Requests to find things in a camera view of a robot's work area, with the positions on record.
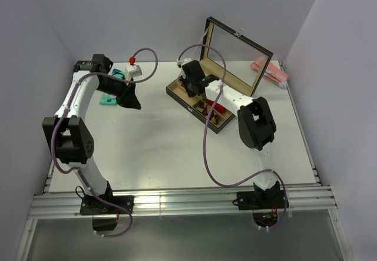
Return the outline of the brown argyle sock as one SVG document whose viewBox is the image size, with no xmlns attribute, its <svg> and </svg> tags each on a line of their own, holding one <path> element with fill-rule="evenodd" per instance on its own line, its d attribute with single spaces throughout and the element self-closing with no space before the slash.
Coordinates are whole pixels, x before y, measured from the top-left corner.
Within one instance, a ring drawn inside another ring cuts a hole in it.
<svg viewBox="0 0 377 261">
<path fill-rule="evenodd" d="M 210 112 L 211 106 L 207 103 L 204 103 L 202 101 L 199 102 L 198 106 L 196 107 L 196 110 L 203 116 L 203 117 L 208 117 L 210 116 L 210 122 L 218 125 L 220 122 L 220 117 L 217 114 L 215 110 Z"/>
</svg>

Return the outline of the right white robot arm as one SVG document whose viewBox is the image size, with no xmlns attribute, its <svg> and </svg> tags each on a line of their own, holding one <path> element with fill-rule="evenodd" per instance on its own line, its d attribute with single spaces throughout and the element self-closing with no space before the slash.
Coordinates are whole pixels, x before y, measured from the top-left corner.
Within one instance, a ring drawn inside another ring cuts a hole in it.
<svg viewBox="0 0 377 261">
<path fill-rule="evenodd" d="M 256 204 L 262 208 L 269 207 L 275 201 L 275 195 L 283 184 L 272 169 L 271 143 L 275 139 L 276 124 L 266 99 L 246 96 L 213 74 L 206 76 L 197 60 L 190 58 L 177 60 L 177 66 L 181 69 L 180 81 L 188 95 L 203 95 L 213 102 L 203 134 L 203 160 L 210 179 L 220 187 L 236 187 L 252 181 Z M 216 104 L 220 104 L 237 117 L 239 137 L 246 147 L 254 150 L 258 164 L 257 172 L 233 184 L 223 184 L 216 180 L 207 161 L 207 131 Z"/>
</svg>

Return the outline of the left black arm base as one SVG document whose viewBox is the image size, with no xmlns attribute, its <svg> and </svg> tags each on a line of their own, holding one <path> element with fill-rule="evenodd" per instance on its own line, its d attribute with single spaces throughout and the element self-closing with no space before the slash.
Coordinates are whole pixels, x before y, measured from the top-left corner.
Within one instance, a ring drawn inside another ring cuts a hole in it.
<svg viewBox="0 0 377 261">
<path fill-rule="evenodd" d="M 108 184 L 105 194 L 99 198 L 111 203 L 101 202 L 94 196 L 85 194 L 81 186 L 75 188 L 75 194 L 81 199 L 80 215 L 92 216 L 92 228 L 97 232 L 113 231 L 119 221 L 120 214 L 131 214 L 134 206 L 134 196 L 115 196 Z"/>
</svg>

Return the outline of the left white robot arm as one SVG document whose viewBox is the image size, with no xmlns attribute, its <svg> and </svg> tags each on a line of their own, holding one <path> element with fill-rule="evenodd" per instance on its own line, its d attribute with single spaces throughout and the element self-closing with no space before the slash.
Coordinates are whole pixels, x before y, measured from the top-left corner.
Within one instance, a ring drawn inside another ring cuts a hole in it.
<svg viewBox="0 0 377 261">
<path fill-rule="evenodd" d="M 111 75 L 113 62 L 103 54 L 90 61 L 77 61 L 73 67 L 72 83 L 63 104 L 52 117 L 44 118 L 42 128 L 55 167 L 63 174 L 75 173 L 88 196 L 97 195 L 94 207 L 109 213 L 115 199 L 108 195 L 108 181 L 100 173 L 94 158 L 94 139 L 85 125 L 85 116 L 95 91 L 115 96 L 118 105 L 139 110 L 134 78 L 141 76 L 138 65 L 129 64 L 124 77 Z"/>
</svg>

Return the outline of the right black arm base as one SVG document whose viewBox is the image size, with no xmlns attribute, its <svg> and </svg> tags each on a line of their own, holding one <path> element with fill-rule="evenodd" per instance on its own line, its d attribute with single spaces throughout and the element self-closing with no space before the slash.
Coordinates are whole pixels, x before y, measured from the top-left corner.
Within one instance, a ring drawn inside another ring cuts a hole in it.
<svg viewBox="0 0 377 261">
<path fill-rule="evenodd" d="M 262 210 L 253 213 L 252 218 L 258 227 L 266 230 L 278 224 L 278 211 L 283 210 L 283 213 L 286 213 L 289 207 L 285 192 L 279 186 L 267 190 L 256 187 L 253 191 L 238 191 L 232 204 L 240 211 Z"/>
</svg>

